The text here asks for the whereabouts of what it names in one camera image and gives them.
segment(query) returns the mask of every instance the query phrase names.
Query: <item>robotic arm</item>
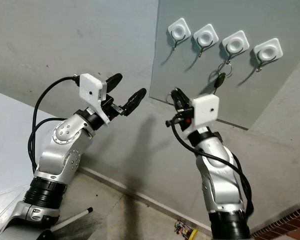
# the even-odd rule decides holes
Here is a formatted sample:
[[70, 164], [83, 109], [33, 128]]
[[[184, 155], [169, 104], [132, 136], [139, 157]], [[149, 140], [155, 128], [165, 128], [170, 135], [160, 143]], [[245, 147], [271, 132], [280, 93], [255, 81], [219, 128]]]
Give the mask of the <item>robotic arm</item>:
[[119, 73], [107, 81], [88, 73], [74, 77], [79, 95], [88, 107], [78, 110], [53, 129], [51, 141], [39, 159], [30, 188], [2, 228], [0, 240], [52, 239], [49, 228], [58, 221], [63, 194], [95, 131], [102, 125], [107, 126], [118, 115], [128, 116], [146, 95], [146, 89], [142, 88], [125, 105], [115, 105], [114, 99], [107, 93], [121, 79]]
[[[247, 220], [254, 211], [249, 182], [237, 157], [222, 144], [219, 133], [213, 133], [207, 127], [207, 124], [218, 117], [219, 98], [208, 94], [190, 100], [179, 88], [170, 94], [177, 114], [172, 120], [166, 121], [166, 126], [171, 126], [177, 140], [196, 155], [196, 166], [202, 178], [204, 202], [213, 238], [249, 239]], [[188, 139], [193, 147], [178, 135], [176, 124], [180, 125], [183, 138]], [[246, 210], [235, 172], [240, 176], [247, 198]]]

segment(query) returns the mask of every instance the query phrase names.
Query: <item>baseboard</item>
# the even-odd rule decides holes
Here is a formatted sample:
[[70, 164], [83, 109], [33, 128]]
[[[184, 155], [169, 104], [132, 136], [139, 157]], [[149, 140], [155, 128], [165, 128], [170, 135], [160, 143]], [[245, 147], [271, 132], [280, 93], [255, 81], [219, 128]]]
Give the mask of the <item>baseboard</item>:
[[168, 206], [166, 206], [166, 205], [164, 205], [164, 204], [162, 204], [140, 192], [132, 191], [126, 185], [124, 185], [116, 180], [113, 180], [112, 178], [109, 178], [105, 175], [102, 175], [102, 174], [96, 172], [96, 171], [93, 171], [88, 167], [80, 167], [78, 169], [78, 171], [91, 177], [91, 178], [98, 180], [99, 182], [101, 182], [103, 184], [110, 186], [113, 189], [118, 190], [119, 192], [122, 192], [126, 195], [131, 196], [134, 199], [137, 199], [140, 202], [143, 202], [144, 204], [147, 204], [150, 207], [152, 207], [174, 219], [183, 221], [184, 223], [188, 224], [189, 226], [191, 226], [193, 228], [197, 228], [200, 232], [202, 232], [210, 237], [212, 236], [211, 228], [209, 226], [204, 225], [204, 224], [200, 223], [199, 221], [194, 220], [191, 217], [186, 216], [186, 215], [184, 215], [184, 214], [182, 214], [182, 213], [180, 213], [180, 212], [178, 212], [178, 211], [176, 211], [176, 210], [174, 210], [174, 209], [172, 209], [172, 208], [170, 208], [170, 207], [168, 207]]

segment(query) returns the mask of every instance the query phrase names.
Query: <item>silver robotic arm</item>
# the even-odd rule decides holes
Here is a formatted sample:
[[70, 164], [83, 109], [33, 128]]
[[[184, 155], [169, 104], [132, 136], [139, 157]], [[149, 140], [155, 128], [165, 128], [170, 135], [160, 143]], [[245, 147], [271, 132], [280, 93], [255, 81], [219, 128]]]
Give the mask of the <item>silver robotic arm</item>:
[[107, 81], [88, 73], [75, 76], [79, 95], [88, 107], [83, 111], [78, 110], [53, 129], [51, 141], [39, 159], [30, 189], [23, 201], [17, 203], [2, 228], [0, 240], [18, 239], [16, 236], [23, 240], [53, 239], [49, 228], [58, 221], [63, 194], [78, 169], [82, 154], [91, 144], [95, 131], [102, 125], [107, 126], [118, 115], [128, 116], [146, 94], [146, 89], [142, 88], [125, 105], [115, 105], [114, 99], [107, 93], [121, 79], [119, 73]]
[[[219, 98], [206, 94], [189, 99], [179, 88], [170, 94], [177, 114], [172, 120], [166, 121], [166, 125], [171, 126], [177, 140], [196, 155], [196, 166], [202, 178], [204, 202], [213, 238], [249, 239], [247, 220], [254, 211], [249, 182], [242, 173], [237, 157], [223, 145], [219, 133], [213, 133], [207, 127], [218, 117]], [[189, 140], [193, 147], [178, 135], [176, 124], [181, 127], [183, 139]], [[246, 209], [235, 172], [239, 174], [247, 198]]]

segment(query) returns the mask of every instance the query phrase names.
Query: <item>white wall hook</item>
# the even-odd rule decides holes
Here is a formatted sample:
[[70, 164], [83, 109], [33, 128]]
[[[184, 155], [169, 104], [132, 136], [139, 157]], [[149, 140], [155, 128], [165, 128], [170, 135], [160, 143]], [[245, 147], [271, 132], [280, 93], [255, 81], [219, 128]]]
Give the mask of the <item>white wall hook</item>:
[[223, 39], [222, 45], [230, 57], [243, 53], [250, 47], [245, 32], [242, 30], [239, 30]]
[[272, 38], [255, 46], [253, 52], [259, 61], [259, 67], [255, 70], [256, 72], [260, 72], [262, 66], [267, 65], [284, 55], [278, 38]]
[[209, 23], [196, 31], [193, 34], [193, 38], [201, 48], [199, 57], [201, 57], [202, 52], [205, 48], [211, 47], [219, 41], [219, 37], [214, 29], [214, 27]]
[[174, 40], [173, 50], [176, 50], [176, 47], [179, 43], [191, 36], [191, 31], [183, 17], [172, 23], [168, 27], [168, 32]]

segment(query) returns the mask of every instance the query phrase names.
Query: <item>black cable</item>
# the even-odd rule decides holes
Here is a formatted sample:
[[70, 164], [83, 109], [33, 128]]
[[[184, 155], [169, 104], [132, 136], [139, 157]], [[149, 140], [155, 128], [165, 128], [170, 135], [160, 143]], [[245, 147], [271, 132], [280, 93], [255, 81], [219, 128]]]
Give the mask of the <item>black cable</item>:
[[[50, 86], [48, 86], [46, 88], [46, 90], [44, 90], [44, 92], [40, 95], [40, 97], [38, 98], [38, 100], [36, 101], [35, 106], [34, 106], [33, 117], [32, 117], [32, 131], [34, 131], [36, 128], [37, 113], [38, 113], [39, 105], [40, 105], [42, 99], [55, 85], [57, 85], [61, 82], [67, 81], [67, 80], [76, 81], [77, 78], [75, 76], [63, 77], [63, 78], [55, 81], [54, 83], [52, 83]], [[36, 135], [34, 134], [33, 140], [31, 142], [31, 152], [32, 152], [33, 159], [35, 158], [35, 151], [36, 151]]]
[[186, 149], [188, 149], [189, 151], [193, 152], [196, 155], [200, 155], [200, 156], [204, 156], [206, 158], [210, 158], [210, 159], [214, 159], [218, 162], [223, 163], [224, 165], [227, 165], [228, 167], [230, 167], [232, 170], [234, 170], [239, 176], [240, 176], [240, 181], [241, 181], [241, 185], [242, 185], [242, 189], [244, 192], [244, 195], [247, 199], [247, 205], [246, 205], [246, 210], [245, 210], [245, 217], [246, 219], [248, 219], [252, 213], [254, 212], [254, 205], [252, 203], [252, 191], [251, 191], [251, 186], [250, 183], [247, 179], [247, 177], [244, 175], [244, 173], [242, 172], [242, 167], [241, 164], [237, 158], [237, 156], [233, 155], [233, 158], [237, 164], [237, 167], [235, 167], [234, 165], [232, 165], [230, 162], [219, 158], [217, 156], [205, 153], [203, 151], [197, 150], [191, 146], [189, 146], [186, 142], [184, 142], [181, 137], [179, 136], [177, 130], [176, 130], [176, 126], [175, 126], [175, 120], [176, 120], [176, 116], [171, 120], [171, 128], [172, 128], [172, 132], [174, 134], [174, 136], [176, 137], [176, 139], [179, 141], [179, 143], [181, 143], [182, 146], [184, 146]]
[[47, 118], [47, 119], [42, 120], [41, 122], [39, 122], [38, 125], [35, 126], [34, 130], [31, 132], [31, 134], [29, 136], [29, 139], [28, 139], [28, 154], [29, 154], [29, 157], [30, 157], [30, 161], [32, 163], [32, 171], [33, 171], [33, 173], [35, 173], [35, 171], [36, 171], [37, 164], [36, 164], [35, 152], [34, 152], [34, 149], [31, 148], [31, 144], [33, 143], [34, 138], [36, 136], [36, 131], [38, 130], [38, 128], [40, 128], [40, 126], [42, 124], [44, 124], [46, 122], [49, 122], [49, 121], [63, 121], [63, 120], [66, 120], [66, 118], [60, 118], [60, 117], [50, 117], [50, 118]]

